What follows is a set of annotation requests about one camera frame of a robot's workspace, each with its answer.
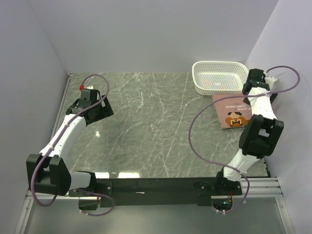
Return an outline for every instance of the floor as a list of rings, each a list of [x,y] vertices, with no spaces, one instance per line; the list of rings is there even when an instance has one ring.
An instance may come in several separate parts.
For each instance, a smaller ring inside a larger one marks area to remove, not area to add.
[[[66,109],[80,96],[79,86],[89,74],[71,74],[58,127]],[[101,177],[202,177],[221,169],[192,152],[188,130],[195,114],[212,101],[194,89],[191,73],[103,73],[111,90],[111,117],[89,125],[71,149],[70,171],[97,172]],[[102,94],[101,78],[90,78]],[[192,131],[195,148],[205,157],[229,163],[238,150],[242,129],[221,130],[214,108],[206,110]],[[264,161],[247,176],[267,176]]]

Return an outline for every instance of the white wall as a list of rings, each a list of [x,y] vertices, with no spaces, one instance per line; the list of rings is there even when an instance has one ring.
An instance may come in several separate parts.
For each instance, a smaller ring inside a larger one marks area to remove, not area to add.
[[[0,1],[0,233],[14,232],[26,158],[48,142],[66,73],[26,0]]]
[[[276,151],[267,158],[298,234],[312,230],[311,9],[310,0],[280,0],[247,60],[248,68],[289,65],[302,77],[295,90],[280,94],[273,103],[285,129]],[[273,74],[281,78],[280,88],[295,82],[291,71],[279,69]]]
[[[245,62],[277,0],[28,0],[69,72]]]

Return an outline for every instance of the gray marble surface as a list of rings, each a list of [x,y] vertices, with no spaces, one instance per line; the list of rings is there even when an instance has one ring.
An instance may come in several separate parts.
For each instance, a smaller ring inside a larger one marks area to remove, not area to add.
[[[188,143],[195,114],[212,101],[194,89],[191,73],[101,73],[111,91],[108,99],[115,114],[89,125],[66,160],[70,171],[102,173],[103,177],[215,176],[219,166],[196,157]],[[89,74],[71,74],[58,127],[66,109],[80,96],[79,86]],[[90,78],[102,94],[105,82]],[[221,130],[214,107],[196,121],[192,139],[205,157],[229,163],[238,150],[242,129]],[[267,176],[264,161],[247,176]]]

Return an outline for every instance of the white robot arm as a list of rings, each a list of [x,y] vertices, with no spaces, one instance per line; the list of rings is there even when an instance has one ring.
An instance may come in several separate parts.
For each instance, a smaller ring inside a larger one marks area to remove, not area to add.
[[[56,139],[61,135],[65,125],[79,111],[85,109],[101,99],[99,91],[93,88],[81,89],[81,96],[66,111],[64,122],[49,144],[44,147],[39,154],[30,155],[26,161],[29,187],[35,167],[41,160],[42,155],[52,149],[47,155],[46,160],[42,164],[36,175],[35,190],[39,193],[65,195],[69,190],[77,188],[87,188],[96,184],[95,173],[92,172],[69,172],[66,167],[66,159],[69,151],[73,147],[78,136],[83,132],[87,125],[99,121],[103,118],[114,114],[107,97],[102,105],[84,112],[76,117],[73,122],[66,128],[64,134],[55,147],[52,147]]]
[[[243,94],[267,94],[278,80],[274,77],[264,77],[263,71],[252,69],[244,85]],[[284,123],[277,120],[273,113],[271,102],[276,96],[249,97],[244,102],[250,104],[253,117],[245,127],[240,140],[239,150],[233,160],[228,164],[242,173],[264,156],[273,152],[275,145],[283,130]],[[228,167],[223,168],[223,182],[240,181],[240,173]]]

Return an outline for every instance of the plastic basket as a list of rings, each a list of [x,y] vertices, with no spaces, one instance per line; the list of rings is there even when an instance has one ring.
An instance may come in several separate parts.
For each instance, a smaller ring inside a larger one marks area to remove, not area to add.
[[[200,61],[193,65],[192,75],[201,95],[241,94],[248,69],[239,62]]]

